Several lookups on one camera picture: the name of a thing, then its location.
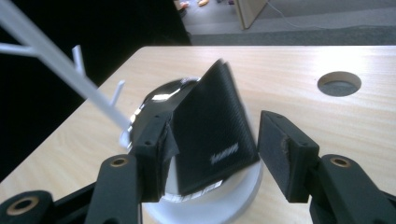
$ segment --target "dark background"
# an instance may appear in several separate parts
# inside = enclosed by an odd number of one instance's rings
[[[173,0],[12,2],[70,58],[81,45],[96,85],[144,46],[191,44]],[[3,28],[0,42],[19,44]],[[0,54],[0,68],[3,180],[83,99],[36,58]]]

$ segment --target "black leather wallet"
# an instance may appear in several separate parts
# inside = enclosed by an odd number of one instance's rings
[[[259,160],[231,70],[218,60],[181,101],[171,120],[178,191],[187,195]]]

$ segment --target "wooden table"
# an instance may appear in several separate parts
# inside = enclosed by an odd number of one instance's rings
[[[396,47],[155,47],[133,55],[100,90],[126,80],[117,107],[130,116],[154,88],[200,77],[219,58],[233,70],[257,136],[261,110],[282,114],[320,145],[320,155],[359,163],[384,191],[396,195]],[[318,79],[346,71],[361,89],[345,97],[318,90]],[[120,129],[84,103],[0,184],[0,202],[44,189],[55,200],[95,181],[101,162],[125,153]],[[144,214],[145,223],[153,220]],[[253,204],[236,223],[309,223],[308,204],[289,204],[264,170]]]

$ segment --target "white rod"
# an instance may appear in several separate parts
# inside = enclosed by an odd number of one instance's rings
[[[23,45],[33,47],[43,64],[83,98],[90,99],[123,130],[128,127],[129,120],[112,107],[96,86],[76,71],[71,60],[8,0],[0,0],[0,25]]]
[[[76,70],[82,75],[86,76],[85,74],[85,66],[84,66],[84,60],[82,59],[82,53],[81,53],[81,46],[76,45],[72,49],[73,52],[73,60],[75,62],[75,68]]]
[[[13,44],[5,44],[5,43],[0,43],[0,53],[14,54],[14,55],[20,55],[20,56],[29,56],[29,57],[37,56],[32,47],[13,45]]]
[[[117,85],[117,88],[116,88],[116,90],[114,91],[114,94],[113,94],[113,98],[110,101],[110,105],[111,106],[115,106],[117,101],[119,100],[120,93],[121,93],[121,90],[122,90],[122,87],[123,87],[124,84],[125,84],[125,80],[121,80],[119,82],[119,85]]]

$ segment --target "person's foot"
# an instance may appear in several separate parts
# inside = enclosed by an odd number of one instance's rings
[[[198,2],[198,6],[203,7],[204,5],[206,5],[209,2],[209,0],[201,0]]]
[[[186,8],[190,5],[190,2],[180,2],[181,8]]]

